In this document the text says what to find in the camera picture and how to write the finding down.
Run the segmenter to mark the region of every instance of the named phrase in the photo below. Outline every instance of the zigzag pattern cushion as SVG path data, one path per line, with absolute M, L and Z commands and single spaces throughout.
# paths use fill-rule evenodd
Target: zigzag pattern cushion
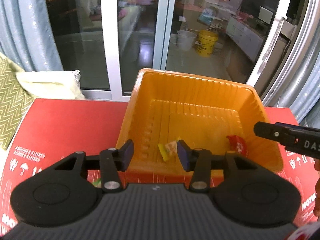
M 0 62 L 0 148 L 6 150 L 33 98 L 25 92 L 7 59 Z

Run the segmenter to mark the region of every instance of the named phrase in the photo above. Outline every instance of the red candy wrapper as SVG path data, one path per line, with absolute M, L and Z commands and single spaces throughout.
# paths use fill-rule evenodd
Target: red candy wrapper
M 229 139 L 231 150 L 236 151 L 245 157 L 248 156 L 247 144 L 242 137 L 237 135 L 229 135 L 227 138 Z
M 298 228 L 294 233 L 292 233 L 288 238 L 284 240 L 308 240 L 308 239 L 318 239 L 316 235 L 319 233 L 320 223 L 309 223 L 301 228 Z

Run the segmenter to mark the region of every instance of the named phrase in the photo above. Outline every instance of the sliding glass door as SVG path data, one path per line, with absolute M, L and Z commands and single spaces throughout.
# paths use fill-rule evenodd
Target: sliding glass door
M 167 3 L 168 0 L 101 0 L 112 100 L 128 101 L 139 70 L 152 68 L 154 57 L 162 55 L 162 46 L 155 46 L 157 16 L 165 18 Z
M 80 70 L 85 96 L 128 101 L 142 68 L 255 85 L 289 2 L 47 0 L 47 7 L 64 70 Z
M 87 98 L 112 99 L 106 68 L 101 0 L 46 0 L 52 33 L 65 71 L 80 70 Z
M 254 86 L 290 0 L 169 0 L 161 69 Z

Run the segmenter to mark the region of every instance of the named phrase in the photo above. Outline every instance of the white cloth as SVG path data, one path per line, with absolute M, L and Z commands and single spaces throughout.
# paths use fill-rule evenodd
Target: white cloth
M 34 98 L 85 99 L 71 71 L 17 72 L 16 77 Z

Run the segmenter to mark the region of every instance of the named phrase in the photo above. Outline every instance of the light blue curtain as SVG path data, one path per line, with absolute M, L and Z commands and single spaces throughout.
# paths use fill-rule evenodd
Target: light blue curtain
M 267 106 L 289 107 L 300 125 L 320 98 L 320 0 L 309 0 L 308 8 L 296 40 L 297 47 L 280 82 L 280 89 Z
M 0 50 L 26 71 L 62 71 L 45 0 L 0 0 Z
M 313 106 L 300 125 L 320 129 L 320 100 Z

